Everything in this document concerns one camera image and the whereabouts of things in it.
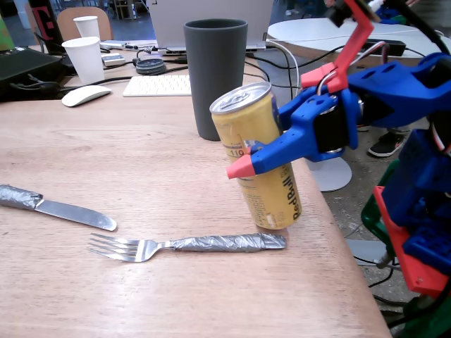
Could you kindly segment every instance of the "floor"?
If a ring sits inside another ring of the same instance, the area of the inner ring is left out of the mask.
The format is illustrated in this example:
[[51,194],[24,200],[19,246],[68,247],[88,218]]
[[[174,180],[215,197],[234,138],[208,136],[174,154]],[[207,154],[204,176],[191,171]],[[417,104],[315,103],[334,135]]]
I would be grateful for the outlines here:
[[[282,20],[292,20],[301,18],[301,12],[291,17],[285,16],[286,5],[282,0],[274,3],[271,15],[271,24]],[[116,39],[133,40],[133,39],[155,39],[152,20],[146,13],[140,14],[138,20],[117,20],[111,19],[113,32]],[[30,30],[24,30],[17,16],[5,18],[6,25],[12,35],[13,41],[19,46],[35,44]],[[278,64],[286,64],[283,55],[279,51],[264,51],[257,54],[260,57],[267,58]],[[297,58],[298,63],[308,61],[305,58]],[[280,85],[288,85],[288,75],[286,70],[274,68],[271,65],[260,63],[261,67],[269,74],[272,83]],[[315,69],[322,65],[321,62],[315,62],[302,69],[302,72]],[[281,106],[290,100],[290,92],[288,89],[274,88],[278,105]],[[414,127],[427,127],[425,121],[421,121]],[[351,182],[343,189],[336,192],[328,192],[324,194],[330,209],[337,220],[344,237],[350,239],[377,240],[368,230],[362,227],[360,213],[371,191],[382,177],[388,165],[395,160],[397,156],[386,159],[372,158],[367,155],[366,150],[377,141],[383,134],[383,130],[372,129],[369,132],[359,134],[359,148],[355,151],[346,150],[343,158],[349,163],[353,172]],[[378,270],[375,267],[362,267],[362,272],[366,276],[368,284],[383,279],[388,270]],[[393,278],[377,287],[373,288],[373,293],[384,298],[394,301],[408,301],[415,294],[407,289],[402,274],[395,271]]]

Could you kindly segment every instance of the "knife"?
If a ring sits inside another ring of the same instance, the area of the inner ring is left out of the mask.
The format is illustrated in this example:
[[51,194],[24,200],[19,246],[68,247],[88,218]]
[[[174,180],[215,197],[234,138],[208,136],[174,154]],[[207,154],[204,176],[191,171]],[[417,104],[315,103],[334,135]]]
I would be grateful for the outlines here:
[[29,192],[11,185],[0,185],[0,206],[39,211],[108,231],[113,231],[116,228],[116,221],[103,213],[79,206],[71,206],[70,204],[47,201],[37,192]]

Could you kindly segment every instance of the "white keyboard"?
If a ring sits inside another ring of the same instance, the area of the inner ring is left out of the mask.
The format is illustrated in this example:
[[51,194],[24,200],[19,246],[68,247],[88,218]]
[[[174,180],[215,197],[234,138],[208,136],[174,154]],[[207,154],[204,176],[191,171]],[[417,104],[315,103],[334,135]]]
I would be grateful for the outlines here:
[[134,76],[122,96],[190,96],[189,75]]

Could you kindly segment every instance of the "computer mouse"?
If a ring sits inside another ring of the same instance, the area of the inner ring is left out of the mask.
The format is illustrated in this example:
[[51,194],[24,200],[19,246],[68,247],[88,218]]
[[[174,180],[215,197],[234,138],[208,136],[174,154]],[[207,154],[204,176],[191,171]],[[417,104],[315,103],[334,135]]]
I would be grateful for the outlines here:
[[103,86],[84,86],[68,92],[61,102],[64,106],[75,107],[109,93],[111,93],[111,89]]

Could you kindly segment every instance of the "silver duct tape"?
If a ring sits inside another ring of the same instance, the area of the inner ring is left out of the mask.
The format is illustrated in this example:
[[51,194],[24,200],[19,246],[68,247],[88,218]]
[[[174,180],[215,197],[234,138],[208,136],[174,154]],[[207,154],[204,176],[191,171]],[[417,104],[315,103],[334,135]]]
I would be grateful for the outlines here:
[[0,206],[34,210],[41,200],[42,195],[36,192],[0,185]]
[[284,249],[287,241],[279,234],[241,234],[238,236],[190,237],[171,241],[171,248],[181,251],[255,252]]

